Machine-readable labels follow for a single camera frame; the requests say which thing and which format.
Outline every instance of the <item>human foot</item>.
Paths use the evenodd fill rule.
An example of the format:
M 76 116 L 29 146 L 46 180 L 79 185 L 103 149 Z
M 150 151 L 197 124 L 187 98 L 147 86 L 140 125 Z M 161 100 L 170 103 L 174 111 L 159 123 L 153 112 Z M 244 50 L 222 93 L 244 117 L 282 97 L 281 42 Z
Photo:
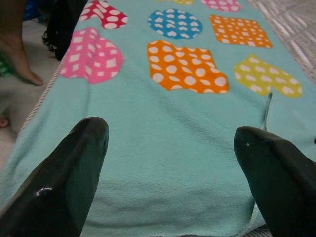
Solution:
M 43 85 L 43 80 L 31 71 L 23 43 L 18 36 L 0 35 L 0 51 L 9 59 L 20 77 L 34 85 Z
M 0 117 L 0 128 L 5 128 L 9 126 L 9 121 L 3 117 Z

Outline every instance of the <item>floor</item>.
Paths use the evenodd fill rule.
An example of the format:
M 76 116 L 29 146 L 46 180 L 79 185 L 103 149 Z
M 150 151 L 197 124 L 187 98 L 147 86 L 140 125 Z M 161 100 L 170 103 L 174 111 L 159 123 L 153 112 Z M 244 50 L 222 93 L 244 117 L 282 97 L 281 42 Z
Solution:
M 0 170 L 13 149 L 25 119 L 59 65 L 59 61 L 42 43 L 41 36 L 45 30 L 46 26 L 38 23 L 37 20 L 23 23 L 23 42 L 31 68 L 43 78 L 45 85 L 36 87 L 15 75 L 0 77 L 0 114 L 5 114 L 11 123 L 9 128 L 0 129 Z

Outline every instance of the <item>light blue blanket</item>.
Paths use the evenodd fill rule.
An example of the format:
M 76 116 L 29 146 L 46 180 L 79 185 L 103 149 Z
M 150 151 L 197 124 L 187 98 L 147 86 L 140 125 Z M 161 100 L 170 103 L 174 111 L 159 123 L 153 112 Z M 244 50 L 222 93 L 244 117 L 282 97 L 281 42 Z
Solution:
M 233 151 L 235 130 L 266 128 L 314 158 L 316 87 L 246 0 L 230 12 L 218 0 L 183 2 L 88 3 L 62 75 L 1 174 L 1 208 L 77 122 L 99 116 L 110 126 L 110 141 L 83 237 L 231 237 L 264 224 Z M 234 22 L 239 41 L 232 33 L 227 41 Z M 252 27 L 273 47 L 252 42 Z M 295 81 L 281 71 L 284 78 L 272 82 L 261 74 L 235 75 L 251 54 Z M 258 69 L 250 61 L 240 66 Z M 271 99 L 253 78 L 264 79 Z M 295 97 L 282 83 L 296 86 Z

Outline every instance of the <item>pink polka dot heart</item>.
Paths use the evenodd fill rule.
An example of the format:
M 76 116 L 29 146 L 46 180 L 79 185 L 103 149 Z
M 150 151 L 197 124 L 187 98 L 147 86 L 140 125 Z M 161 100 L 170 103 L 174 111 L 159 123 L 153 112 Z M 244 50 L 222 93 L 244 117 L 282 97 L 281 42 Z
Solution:
M 220 11 L 238 12 L 242 6 L 238 0 L 202 0 L 209 8 Z
M 124 63 L 120 49 L 99 35 L 94 27 L 74 31 L 60 74 L 67 78 L 84 78 L 90 84 L 110 80 Z
M 110 6 L 106 1 L 92 1 L 84 7 L 79 21 L 98 17 L 105 29 L 120 28 L 127 24 L 128 16 Z

